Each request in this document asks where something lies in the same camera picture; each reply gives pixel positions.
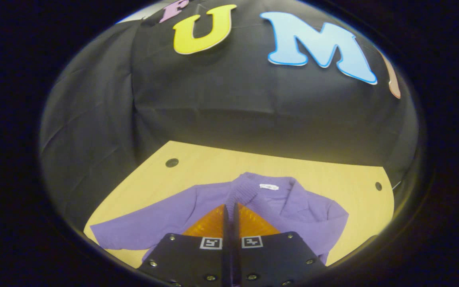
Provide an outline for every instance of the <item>yellow letter u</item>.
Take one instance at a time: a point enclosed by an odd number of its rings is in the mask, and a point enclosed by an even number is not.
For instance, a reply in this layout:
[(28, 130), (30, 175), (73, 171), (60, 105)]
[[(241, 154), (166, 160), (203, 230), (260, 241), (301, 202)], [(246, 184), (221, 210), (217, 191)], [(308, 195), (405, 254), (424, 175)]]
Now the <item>yellow letter u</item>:
[(237, 5), (224, 5), (206, 11), (206, 14), (211, 14), (213, 25), (210, 34), (194, 38), (192, 33), (194, 22), (199, 19), (199, 15), (191, 16), (178, 22), (175, 29), (175, 38), (173, 40), (173, 48), (179, 54), (193, 54), (198, 51), (209, 49), (224, 40), (231, 31), (231, 10)]

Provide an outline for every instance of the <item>blue letter m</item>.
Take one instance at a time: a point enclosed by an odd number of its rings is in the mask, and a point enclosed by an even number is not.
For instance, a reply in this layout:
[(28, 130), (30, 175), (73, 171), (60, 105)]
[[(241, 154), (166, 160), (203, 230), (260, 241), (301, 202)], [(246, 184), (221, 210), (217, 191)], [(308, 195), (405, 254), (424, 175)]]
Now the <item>blue letter m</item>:
[(339, 48), (341, 60), (337, 62), (339, 71), (347, 76), (366, 83), (377, 84), (377, 77), (369, 68), (368, 62), (349, 31), (330, 23), (324, 23), (320, 32), (309, 26), (297, 16), (284, 12), (265, 12), (261, 18), (271, 22), (275, 35), (275, 51), (268, 60), (278, 65), (302, 66), (308, 57), (298, 50), (298, 39), (309, 51), (320, 67), (326, 68)]

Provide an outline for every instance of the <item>light wood tabletop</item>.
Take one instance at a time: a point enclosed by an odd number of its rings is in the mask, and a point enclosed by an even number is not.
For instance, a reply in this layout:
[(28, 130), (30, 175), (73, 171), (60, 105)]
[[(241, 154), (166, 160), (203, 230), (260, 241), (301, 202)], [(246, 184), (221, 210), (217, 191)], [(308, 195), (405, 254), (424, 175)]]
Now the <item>light wood tabletop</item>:
[[(178, 159), (178, 164), (166, 167), (171, 158)], [(348, 212), (346, 227), (326, 265), (380, 233), (393, 216), (393, 191), (382, 167), (281, 158), (170, 141), (104, 199), (89, 218), (84, 234), (96, 243), (90, 225), (142, 209), (193, 185), (232, 181), (246, 171), (296, 178), (306, 190), (335, 200)], [(147, 251), (106, 250), (136, 268)]]

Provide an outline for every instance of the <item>wrinkled fabric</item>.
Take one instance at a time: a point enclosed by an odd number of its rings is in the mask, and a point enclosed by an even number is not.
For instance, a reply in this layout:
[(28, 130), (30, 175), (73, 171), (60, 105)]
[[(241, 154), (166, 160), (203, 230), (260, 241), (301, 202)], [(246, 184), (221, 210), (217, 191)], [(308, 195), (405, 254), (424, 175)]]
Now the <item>wrinkled fabric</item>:
[[(279, 189), (263, 189), (260, 184)], [(226, 204), (232, 222), (235, 203), (254, 211), (281, 233), (297, 232), (324, 264), (348, 220), (348, 213), (337, 202), (306, 191), (295, 178), (244, 173), (232, 182), (195, 185), (151, 206), (91, 225), (91, 230), (104, 249), (148, 249), (167, 233), (184, 233), (221, 204)]]

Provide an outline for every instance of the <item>white tag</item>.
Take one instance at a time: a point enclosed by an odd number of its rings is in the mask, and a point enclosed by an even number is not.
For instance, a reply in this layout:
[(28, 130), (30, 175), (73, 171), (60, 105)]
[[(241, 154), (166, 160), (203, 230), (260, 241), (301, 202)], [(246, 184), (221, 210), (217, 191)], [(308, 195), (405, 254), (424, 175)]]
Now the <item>white tag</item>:
[(273, 184), (260, 184), (260, 188), (261, 189), (271, 189), (273, 191), (277, 191), (279, 189), (279, 187), (277, 185), (273, 185)]

